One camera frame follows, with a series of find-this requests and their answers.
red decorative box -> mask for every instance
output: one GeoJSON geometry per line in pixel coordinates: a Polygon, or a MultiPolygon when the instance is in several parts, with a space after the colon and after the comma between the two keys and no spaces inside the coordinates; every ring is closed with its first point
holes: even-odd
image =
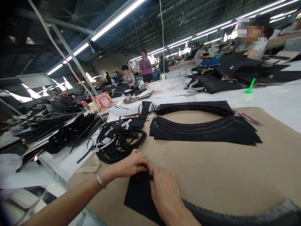
{"type": "Polygon", "coordinates": [[[106,110],[107,108],[114,105],[114,102],[112,101],[108,92],[98,94],[97,96],[94,96],[93,98],[97,103],[98,109],[101,111],[106,110]]]}

pink scissors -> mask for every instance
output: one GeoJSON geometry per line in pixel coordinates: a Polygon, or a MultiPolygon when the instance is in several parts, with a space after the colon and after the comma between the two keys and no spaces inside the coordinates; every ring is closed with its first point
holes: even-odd
{"type": "Polygon", "coordinates": [[[257,126],[263,126],[263,124],[261,124],[259,121],[252,119],[250,116],[247,116],[245,113],[239,112],[238,114],[244,117],[247,121],[252,122],[257,126]]]}

purple shirt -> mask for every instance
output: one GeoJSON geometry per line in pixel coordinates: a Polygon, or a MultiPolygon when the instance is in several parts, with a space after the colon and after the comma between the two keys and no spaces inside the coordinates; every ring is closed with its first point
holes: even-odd
{"type": "Polygon", "coordinates": [[[142,75],[151,74],[151,62],[149,59],[140,60],[139,69],[142,70],[142,75]]]}

white cord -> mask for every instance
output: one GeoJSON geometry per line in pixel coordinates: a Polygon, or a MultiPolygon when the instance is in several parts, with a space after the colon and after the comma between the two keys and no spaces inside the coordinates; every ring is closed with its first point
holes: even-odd
{"type": "Polygon", "coordinates": [[[96,104],[96,101],[94,100],[93,98],[93,95],[91,94],[91,92],[87,89],[87,87],[82,83],[82,81],[77,77],[77,75],[75,74],[73,68],[71,67],[70,63],[67,61],[65,55],[63,54],[63,52],[60,50],[60,48],[58,47],[58,45],[56,44],[56,42],[54,41],[53,37],[51,36],[46,24],[45,24],[45,21],[42,17],[42,15],[40,14],[40,12],[38,11],[38,9],[36,8],[36,6],[33,4],[33,2],[31,0],[28,0],[29,4],[32,6],[32,8],[34,9],[35,13],[37,14],[38,18],[40,19],[48,37],[50,38],[52,44],[55,46],[55,48],[58,50],[58,52],[61,54],[61,56],[63,57],[63,59],[67,62],[67,65],[68,67],[70,68],[72,74],[74,75],[74,77],[79,81],[79,83],[88,91],[88,93],[90,94],[91,98],[92,98],[92,101],[93,103],[95,104],[95,107],[97,109],[97,112],[99,114],[99,116],[101,117],[101,119],[103,120],[103,117],[101,116],[100,114],[100,111],[98,110],[98,107],[97,107],[97,104],[96,104]]]}
{"type": "Polygon", "coordinates": [[[161,0],[160,0],[160,12],[161,12],[161,21],[162,21],[162,41],[163,41],[163,71],[165,74],[165,63],[164,63],[164,25],[162,19],[162,8],[161,8],[161,0]]]}

silver bracelet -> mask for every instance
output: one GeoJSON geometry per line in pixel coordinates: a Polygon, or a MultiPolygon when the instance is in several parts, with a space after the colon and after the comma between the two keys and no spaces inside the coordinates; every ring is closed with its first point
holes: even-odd
{"type": "Polygon", "coordinates": [[[100,178],[99,178],[99,176],[98,176],[98,174],[97,174],[96,172],[95,172],[95,176],[96,176],[96,179],[97,179],[98,183],[99,183],[100,186],[102,187],[102,189],[105,189],[106,186],[103,185],[103,183],[101,182],[101,180],[100,180],[100,178]]]}

